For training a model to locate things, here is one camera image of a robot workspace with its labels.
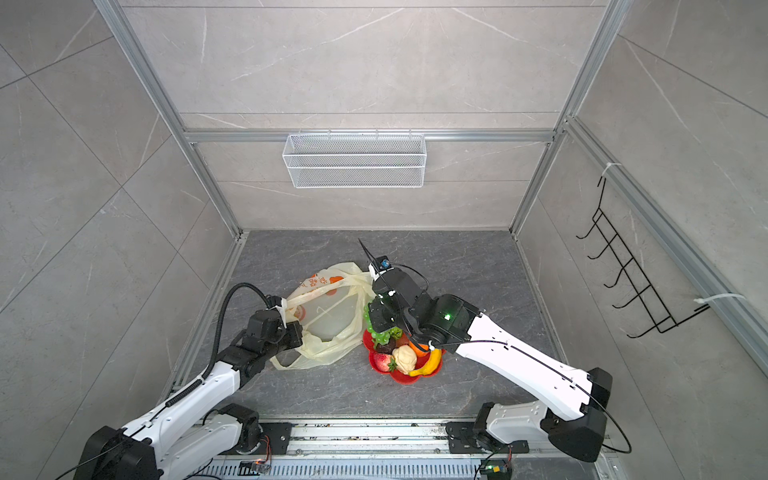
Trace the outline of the fake strawberry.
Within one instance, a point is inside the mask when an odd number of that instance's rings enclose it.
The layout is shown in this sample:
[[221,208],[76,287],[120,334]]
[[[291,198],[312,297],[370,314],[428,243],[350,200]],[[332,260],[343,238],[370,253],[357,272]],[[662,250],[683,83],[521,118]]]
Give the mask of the fake strawberry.
[[392,355],[374,353],[372,356],[372,366],[381,373],[389,373],[397,369],[397,362]]

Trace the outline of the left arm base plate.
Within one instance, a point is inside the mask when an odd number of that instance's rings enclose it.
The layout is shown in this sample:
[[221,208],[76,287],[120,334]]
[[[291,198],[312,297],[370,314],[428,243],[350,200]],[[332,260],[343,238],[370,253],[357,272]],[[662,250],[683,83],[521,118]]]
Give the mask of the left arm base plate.
[[252,423],[243,428],[234,450],[240,455],[285,455],[292,428],[289,422]]

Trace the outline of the beige fake potato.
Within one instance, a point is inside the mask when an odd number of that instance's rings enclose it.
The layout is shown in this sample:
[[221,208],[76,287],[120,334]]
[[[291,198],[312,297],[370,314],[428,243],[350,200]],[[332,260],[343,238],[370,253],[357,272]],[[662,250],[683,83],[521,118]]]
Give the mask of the beige fake potato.
[[402,345],[397,347],[392,352],[392,356],[396,359],[396,370],[400,373],[409,375],[416,369],[416,362],[418,357],[415,355],[414,351],[409,347],[409,345]]

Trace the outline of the translucent yellowish plastic bag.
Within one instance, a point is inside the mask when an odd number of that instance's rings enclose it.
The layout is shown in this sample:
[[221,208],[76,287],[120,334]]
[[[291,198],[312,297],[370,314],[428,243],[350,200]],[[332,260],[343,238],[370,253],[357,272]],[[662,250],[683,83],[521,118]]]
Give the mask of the translucent yellowish plastic bag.
[[305,279],[286,299],[286,320],[302,326],[298,357],[287,364],[271,359],[280,371],[328,366],[362,343],[365,310],[373,299],[372,275],[354,262],[322,269]]

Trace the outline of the green fake grapes bunch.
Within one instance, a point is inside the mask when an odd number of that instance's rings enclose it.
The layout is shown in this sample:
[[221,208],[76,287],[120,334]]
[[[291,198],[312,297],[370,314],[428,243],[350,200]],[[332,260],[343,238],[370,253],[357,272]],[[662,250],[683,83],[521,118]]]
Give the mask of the green fake grapes bunch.
[[366,322],[367,332],[371,336],[374,347],[388,344],[391,340],[398,341],[403,335],[403,331],[398,327],[392,327],[383,332],[375,331],[370,317],[370,308],[368,306],[366,306],[364,310],[364,320]]

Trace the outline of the dark brown fake fruit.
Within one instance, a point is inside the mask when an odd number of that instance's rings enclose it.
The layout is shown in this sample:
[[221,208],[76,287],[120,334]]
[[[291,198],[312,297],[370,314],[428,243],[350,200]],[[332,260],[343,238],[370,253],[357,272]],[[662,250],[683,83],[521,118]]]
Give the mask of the dark brown fake fruit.
[[393,338],[391,338],[387,343],[374,345],[374,351],[376,353],[387,354],[387,355],[391,355],[396,348],[397,348],[397,340]]

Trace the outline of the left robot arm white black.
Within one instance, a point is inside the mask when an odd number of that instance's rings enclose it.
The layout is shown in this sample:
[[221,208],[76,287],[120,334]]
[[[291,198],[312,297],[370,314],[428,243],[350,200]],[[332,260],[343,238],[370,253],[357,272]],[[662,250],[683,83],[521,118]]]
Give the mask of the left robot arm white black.
[[215,456],[265,447],[256,411],[228,403],[275,355],[300,347],[302,325],[281,307],[259,310],[236,339],[174,396],[121,428],[86,442],[77,479],[184,479]]

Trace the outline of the red flower-shaped plate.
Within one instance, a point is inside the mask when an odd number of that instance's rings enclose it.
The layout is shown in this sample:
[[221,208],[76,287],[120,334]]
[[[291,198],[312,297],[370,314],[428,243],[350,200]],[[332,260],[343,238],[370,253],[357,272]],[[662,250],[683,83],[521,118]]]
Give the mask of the red flower-shaped plate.
[[416,383],[421,378],[435,376],[442,368],[442,357],[430,353],[418,353],[404,336],[389,336],[389,342],[379,344],[369,331],[362,340],[367,348],[372,369],[390,376],[402,385]]

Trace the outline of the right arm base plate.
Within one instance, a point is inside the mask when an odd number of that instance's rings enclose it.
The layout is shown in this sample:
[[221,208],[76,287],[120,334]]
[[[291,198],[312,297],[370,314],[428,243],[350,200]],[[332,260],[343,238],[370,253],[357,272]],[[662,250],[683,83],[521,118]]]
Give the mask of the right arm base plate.
[[445,424],[448,438],[448,449],[451,454],[470,454],[492,451],[512,454],[527,454],[530,452],[526,440],[516,440],[503,444],[484,432],[476,432],[473,422],[448,422]]

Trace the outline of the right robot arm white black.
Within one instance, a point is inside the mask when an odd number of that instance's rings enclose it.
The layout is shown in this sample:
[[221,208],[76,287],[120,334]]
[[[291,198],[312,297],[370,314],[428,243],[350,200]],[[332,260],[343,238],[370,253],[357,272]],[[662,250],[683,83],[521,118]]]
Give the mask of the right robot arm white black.
[[380,257],[369,266],[373,298],[368,319],[375,342],[394,329],[404,350],[422,361],[415,367],[395,349],[387,366],[411,377],[426,377],[447,352],[475,361],[534,396],[519,405],[489,402],[478,413],[472,434],[483,448],[546,440],[583,462],[597,460],[604,447],[607,405],[613,384],[605,370],[585,371],[562,363],[505,331],[484,311],[451,294],[431,296],[414,280],[415,270]]

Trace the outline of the yellow fake banana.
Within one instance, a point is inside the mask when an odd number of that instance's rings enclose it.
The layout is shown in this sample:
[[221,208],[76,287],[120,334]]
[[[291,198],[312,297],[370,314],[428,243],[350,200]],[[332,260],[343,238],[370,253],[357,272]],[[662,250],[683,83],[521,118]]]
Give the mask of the yellow fake banana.
[[408,373],[410,377],[429,377],[433,375],[442,364],[442,353],[440,349],[431,350],[429,355],[419,357],[416,362],[416,368]]

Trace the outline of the orange fake fruit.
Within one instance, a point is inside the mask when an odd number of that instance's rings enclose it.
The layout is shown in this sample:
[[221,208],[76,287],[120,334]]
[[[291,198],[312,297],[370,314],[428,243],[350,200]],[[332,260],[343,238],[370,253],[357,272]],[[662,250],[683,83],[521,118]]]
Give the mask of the orange fake fruit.
[[409,347],[414,351],[418,358],[429,356],[431,352],[430,347],[427,344],[419,344],[410,341]]

